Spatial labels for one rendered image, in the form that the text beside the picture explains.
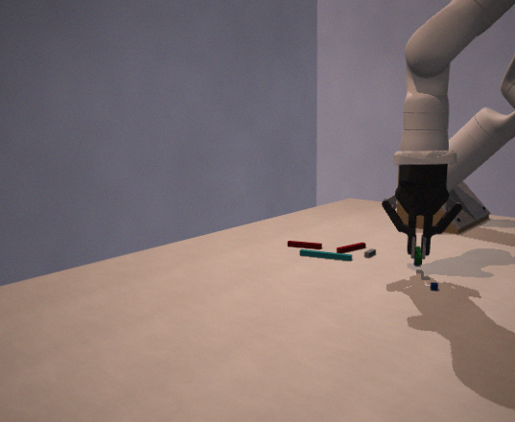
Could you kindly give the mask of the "turquoise rod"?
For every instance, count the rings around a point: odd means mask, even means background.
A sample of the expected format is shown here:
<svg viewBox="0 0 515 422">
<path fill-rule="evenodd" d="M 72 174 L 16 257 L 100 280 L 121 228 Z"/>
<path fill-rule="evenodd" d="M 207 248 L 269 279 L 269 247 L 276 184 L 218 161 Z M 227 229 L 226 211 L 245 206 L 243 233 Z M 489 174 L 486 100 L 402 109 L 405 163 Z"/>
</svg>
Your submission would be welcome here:
<svg viewBox="0 0 515 422">
<path fill-rule="evenodd" d="M 352 260 L 352 254 L 316 251 L 316 250 L 308 250 L 308 249 L 300 249 L 299 255 L 300 256 L 317 257 L 317 258 L 343 260 L 343 261 L 351 261 Z"/>
</svg>

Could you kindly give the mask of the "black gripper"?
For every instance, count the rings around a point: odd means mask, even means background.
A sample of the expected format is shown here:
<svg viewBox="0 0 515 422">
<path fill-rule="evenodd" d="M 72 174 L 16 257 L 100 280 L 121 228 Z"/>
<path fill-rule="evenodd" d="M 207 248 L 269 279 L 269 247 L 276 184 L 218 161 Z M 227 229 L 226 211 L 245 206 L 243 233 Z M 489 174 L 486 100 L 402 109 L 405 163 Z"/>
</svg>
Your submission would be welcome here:
<svg viewBox="0 0 515 422">
<path fill-rule="evenodd" d="M 400 165 L 399 185 L 395 195 L 383 199 L 382 206 L 397 230 L 408 235 L 407 251 L 411 259 L 415 259 L 416 251 L 416 216 L 424 216 L 421 254 L 422 259 L 425 259 L 430 254 L 431 237 L 442 234 L 462 209 L 458 201 L 449 197 L 446 186 L 447 170 L 448 164 Z M 397 200 L 409 214 L 409 225 L 404 224 L 395 211 Z M 447 212 L 433 226 L 433 215 L 445 202 Z"/>
</svg>

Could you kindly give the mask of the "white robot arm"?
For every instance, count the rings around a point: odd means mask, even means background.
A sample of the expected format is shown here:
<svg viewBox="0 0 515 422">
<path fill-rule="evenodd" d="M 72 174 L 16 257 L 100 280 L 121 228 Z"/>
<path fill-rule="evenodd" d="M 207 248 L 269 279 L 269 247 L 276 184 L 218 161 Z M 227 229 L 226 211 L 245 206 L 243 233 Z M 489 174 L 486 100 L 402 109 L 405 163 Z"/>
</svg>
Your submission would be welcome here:
<svg viewBox="0 0 515 422">
<path fill-rule="evenodd" d="M 405 50 L 403 134 L 394 165 L 448 164 L 450 193 L 515 137 L 515 111 L 503 115 L 485 107 L 448 139 L 450 62 L 514 4 L 515 0 L 452 0 L 411 36 Z"/>
</svg>

